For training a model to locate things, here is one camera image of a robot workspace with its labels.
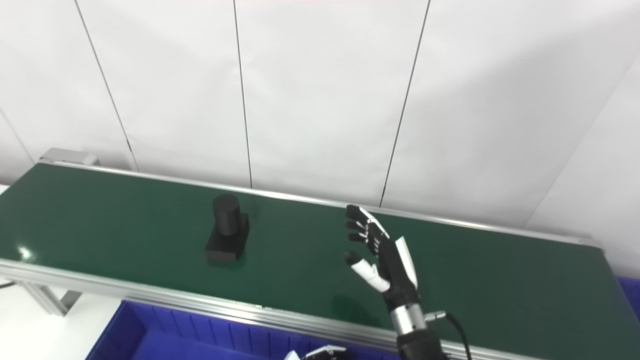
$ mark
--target white wall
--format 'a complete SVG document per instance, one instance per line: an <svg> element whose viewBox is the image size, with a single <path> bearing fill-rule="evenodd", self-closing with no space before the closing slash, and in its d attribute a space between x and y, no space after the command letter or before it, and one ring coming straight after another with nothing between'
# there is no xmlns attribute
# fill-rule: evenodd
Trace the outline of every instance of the white wall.
<svg viewBox="0 0 640 360"><path fill-rule="evenodd" d="M426 2L237 10L254 186L378 205Z"/></svg>
<svg viewBox="0 0 640 360"><path fill-rule="evenodd" d="M640 56L527 228L603 242L619 273L640 278Z"/></svg>
<svg viewBox="0 0 640 360"><path fill-rule="evenodd" d="M61 147L135 168L73 1L0 2L0 107L33 159Z"/></svg>
<svg viewBox="0 0 640 360"><path fill-rule="evenodd" d="M233 2L78 3L140 170L249 186Z"/></svg>
<svg viewBox="0 0 640 360"><path fill-rule="evenodd" d="M640 277L640 0L432 0L419 42L427 3L2 2L0 182L90 151L591 235Z"/></svg>
<svg viewBox="0 0 640 360"><path fill-rule="evenodd" d="M639 53L638 1L433 1L383 205L523 227Z"/></svg>

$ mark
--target silver metal cylinder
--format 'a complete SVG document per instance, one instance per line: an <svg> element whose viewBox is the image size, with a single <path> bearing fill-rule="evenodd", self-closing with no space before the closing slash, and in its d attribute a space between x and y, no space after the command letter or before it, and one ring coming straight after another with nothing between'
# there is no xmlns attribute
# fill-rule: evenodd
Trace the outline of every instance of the silver metal cylinder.
<svg viewBox="0 0 640 360"><path fill-rule="evenodd" d="M393 309L389 315L398 336L427 328L420 304L399 306Z"/></svg>

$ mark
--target blue bin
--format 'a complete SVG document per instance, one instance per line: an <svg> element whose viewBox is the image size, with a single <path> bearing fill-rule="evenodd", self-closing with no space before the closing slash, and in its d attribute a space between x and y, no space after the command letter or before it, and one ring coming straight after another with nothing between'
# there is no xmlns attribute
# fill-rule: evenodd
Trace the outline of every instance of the blue bin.
<svg viewBox="0 0 640 360"><path fill-rule="evenodd" d="M354 360L399 360L357 345L123 301L87 360L283 360L325 345L346 347Z"/></svg>
<svg viewBox="0 0 640 360"><path fill-rule="evenodd" d="M618 282L625 293L636 317L640 320L640 280L629 277L618 277Z"/></svg>

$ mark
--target black cylinder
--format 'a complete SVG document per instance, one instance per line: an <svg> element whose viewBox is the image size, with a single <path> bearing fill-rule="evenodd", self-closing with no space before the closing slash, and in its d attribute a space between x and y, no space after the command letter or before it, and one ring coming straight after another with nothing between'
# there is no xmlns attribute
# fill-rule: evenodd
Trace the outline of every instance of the black cylinder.
<svg viewBox="0 0 640 360"><path fill-rule="evenodd" d="M240 231L240 203L237 197L224 194L213 200L213 215L216 219L216 228L224 236L231 236Z"/></svg>

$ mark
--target robotic hand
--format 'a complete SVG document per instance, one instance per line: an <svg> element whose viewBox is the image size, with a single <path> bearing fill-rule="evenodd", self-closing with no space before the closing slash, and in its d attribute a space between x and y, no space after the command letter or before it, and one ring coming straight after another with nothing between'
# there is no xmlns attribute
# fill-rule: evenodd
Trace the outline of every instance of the robotic hand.
<svg viewBox="0 0 640 360"><path fill-rule="evenodd" d="M350 360L351 354L347 348L327 345L317 348L300 359L295 350L290 351L284 360Z"/></svg>
<svg viewBox="0 0 640 360"><path fill-rule="evenodd" d="M375 290L382 293L397 333L397 349L403 360L446 360L440 340L427 329L413 261L404 237L392 241L388 232L365 209L347 205L347 227L356 233L349 240L365 243L378 258L370 264L353 251L344 260Z"/></svg>

